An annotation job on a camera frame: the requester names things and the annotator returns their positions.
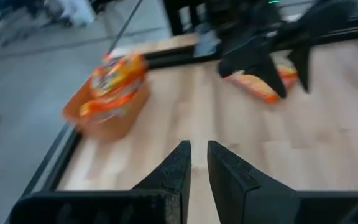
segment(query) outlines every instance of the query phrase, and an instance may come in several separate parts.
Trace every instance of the orange bag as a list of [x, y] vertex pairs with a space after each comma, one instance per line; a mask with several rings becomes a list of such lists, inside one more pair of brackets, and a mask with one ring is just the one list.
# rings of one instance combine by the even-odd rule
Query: orange bag
[[91, 79], [73, 95], [63, 108], [63, 117], [75, 124], [76, 128], [83, 134], [102, 141], [115, 141], [123, 138], [133, 127], [139, 113], [150, 96], [150, 85], [143, 82], [139, 90], [127, 104], [123, 116], [111, 116], [101, 121], [92, 121], [80, 116], [80, 108], [93, 98], [90, 91]]
[[[298, 79], [298, 72], [293, 68], [279, 65], [277, 70], [287, 90]], [[253, 95], [260, 97], [267, 103], [276, 102], [280, 98], [272, 88], [254, 75], [244, 75], [242, 72], [236, 72], [224, 79], [250, 91]]]
[[92, 74], [92, 100], [80, 108], [80, 116], [110, 117], [121, 115], [143, 84], [147, 62], [140, 54], [126, 55], [114, 63], [105, 62]]

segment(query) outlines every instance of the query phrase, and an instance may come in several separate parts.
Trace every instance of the food package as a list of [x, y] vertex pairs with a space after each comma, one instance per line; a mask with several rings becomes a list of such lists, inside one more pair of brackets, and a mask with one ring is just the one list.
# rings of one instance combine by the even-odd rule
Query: food package
[[[294, 68], [288, 67], [286, 65], [278, 65], [277, 71], [283, 81], [285, 88], [289, 90], [298, 79], [298, 72]], [[243, 72], [236, 72], [224, 79], [234, 83], [237, 86], [240, 86], [241, 88], [246, 89], [267, 103], [274, 103], [280, 98], [272, 88], [270, 88], [265, 82], [254, 75], [247, 75], [243, 74]]]
[[139, 54], [104, 62], [91, 75], [89, 87], [93, 99], [80, 108], [80, 116], [96, 120], [124, 116], [146, 72], [147, 63]]

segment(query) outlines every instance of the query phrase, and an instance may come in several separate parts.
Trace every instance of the black frame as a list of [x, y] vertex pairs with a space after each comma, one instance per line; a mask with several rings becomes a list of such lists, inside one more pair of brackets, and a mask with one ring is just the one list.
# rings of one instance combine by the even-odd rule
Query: black frame
[[[342, 29], [333, 30], [329, 34], [319, 37], [317, 44], [329, 44], [352, 39], [358, 39], [358, 17], [349, 19], [346, 26], [342, 27]], [[286, 50], [289, 47], [290, 46], [277, 47], [275, 50]], [[150, 69], [166, 68], [192, 63], [202, 63], [212, 60], [219, 60], [221, 58], [221, 49], [219, 48], [215, 54], [205, 57], [194, 57], [193, 49], [194, 45], [190, 45], [159, 52], [152, 52], [145, 54], [145, 57], [149, 61]], [[42, 191], [53, 192], [57, 190], [60, 179], [63, 177], [70, 159], [82, 137], [83, 135], [76, 129], [71, 131], [70, 137], [65, 142], [63, 150], [59, 155], [51, 173], [47, 177]], [[303, 192], [303, 194], [307, 195], [307, 197], [332, 197], [335, 195], [338, 197], [342, 197], [343, 195], [352, 197], [353, 195], [353, 197], [355, 197], [358, 195], [358, 192]]]
[[191, 144], [182, 141], [130, 190], [35, 192], [16, 202], [9, 221], [186, 224], [190, 182]]

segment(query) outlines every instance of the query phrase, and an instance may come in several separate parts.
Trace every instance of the gray floor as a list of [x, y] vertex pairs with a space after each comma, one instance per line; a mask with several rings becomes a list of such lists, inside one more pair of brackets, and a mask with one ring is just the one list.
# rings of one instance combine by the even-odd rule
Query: gray floor
[[[170, 36], [158, 1], [144, 1], [119, 45]], [[88, 27], [49, 29], [0, 47], [0, 223], [62, 128], [61, 108], [101, 61], [135, 2], [113, 3]]]

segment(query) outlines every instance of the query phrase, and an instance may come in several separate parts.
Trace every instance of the snack bag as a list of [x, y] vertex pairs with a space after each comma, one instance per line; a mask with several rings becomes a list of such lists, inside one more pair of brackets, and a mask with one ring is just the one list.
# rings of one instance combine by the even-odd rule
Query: snack bag
[[114, 63], [103, 63], [91, 75], [93, 100], [80, 108], [80, 116], [106, 119], [125, 115], [132, 97], [143, 84], [147, 63], [139, 54], [127, 55]]
[[[288, 66], [278, 65], [277, 71], [287, 90], [298, 79], [298, 72]], [[273, 89], [254, 75], [244, 75], [242, 72], [236, 72], [224, 79], [246, 89], [253, 95], [262, 98], [267, 103], [276, 102], [280, 98]]]

